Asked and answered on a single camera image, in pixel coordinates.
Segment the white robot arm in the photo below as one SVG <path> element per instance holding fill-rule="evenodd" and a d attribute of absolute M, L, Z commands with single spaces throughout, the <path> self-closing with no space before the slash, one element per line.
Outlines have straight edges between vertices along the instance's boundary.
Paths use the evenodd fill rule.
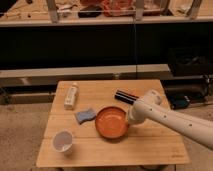
<path fill-rule="evenodd" d="M 130 107 L 126 120 L 130 125 L 150 119 L 213 150 L 213 122 L 161 107 L 162 98 L 155 90 L 147 91 Z"/>

